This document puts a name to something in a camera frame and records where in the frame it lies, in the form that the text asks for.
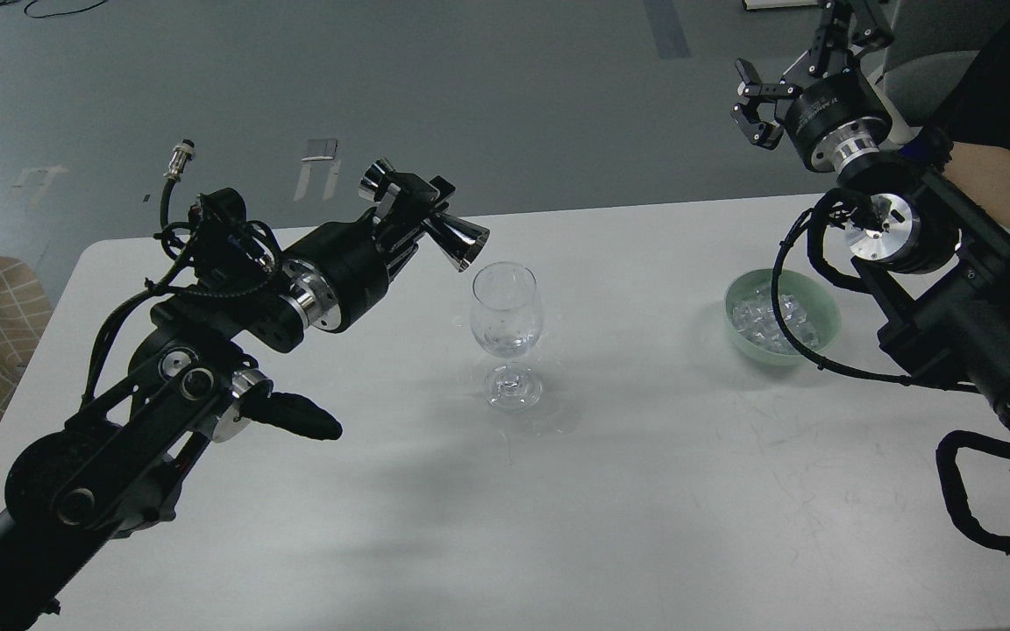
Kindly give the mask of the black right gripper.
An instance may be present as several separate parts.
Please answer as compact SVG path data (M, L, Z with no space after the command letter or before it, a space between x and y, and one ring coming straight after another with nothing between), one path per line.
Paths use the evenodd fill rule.
M858 74L858 61L894 42L885 1L819 1L821 15L811 45L786 69L786 82L766 83L753 64L736 59L740 76L730 115L752 146L774 149L783 128L803 166L829 173L844 160L836 148L847 138L865 146L887 139L893 121L872 84ZM791 103L780 121L760 115L766 104Z

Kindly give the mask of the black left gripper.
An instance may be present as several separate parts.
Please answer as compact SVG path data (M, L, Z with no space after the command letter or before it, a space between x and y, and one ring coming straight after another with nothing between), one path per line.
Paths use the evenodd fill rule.
M331 334L380 302L416 254L423 223L456 192L444 177L389 174L373 192L377 219L322 224L285 251L284 298L303 321Z

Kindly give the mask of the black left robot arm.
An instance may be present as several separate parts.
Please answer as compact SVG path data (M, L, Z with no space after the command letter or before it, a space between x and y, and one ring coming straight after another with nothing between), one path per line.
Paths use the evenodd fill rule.
M454 186L373 162L369 207L289 246L248 216L232 188L199 195L184 220L171 197L194 144L174 147L155 235L171 266L115 308L97 332L82 400L60 431L25 448L0 512L0 630L45 614L104 544L175 518L186 476L212 443L257 422L312 440L341 437L312 400L275 390L235 343L245 332L281 354L306 331L341 334L380 302L431 238L458 271L488 228L449 211Z

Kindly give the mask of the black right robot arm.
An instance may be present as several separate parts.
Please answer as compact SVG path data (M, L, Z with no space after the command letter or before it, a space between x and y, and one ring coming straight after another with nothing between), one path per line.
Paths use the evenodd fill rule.
M817 274L881 308L887 320L878 343L902 374L839 364L786 332L791 347L818 369L854 379L977 392L1010 432L1010 233L943 176L953 151L945 133L927 132L923 159L883 148L893 114L858 61L893 41L874 1L826 1L810 47L780 80L762 81L748 60L735 63L741 83L732 118L746 139L774 149L788 136L805 168L836 175L836 188L780 243L772 316L785 326L783 264L803 239ZM1010 441L955 430L936 448L951 522L970 542L1010 555L1010 535L985 530L971 514L962 449L1010 460Z

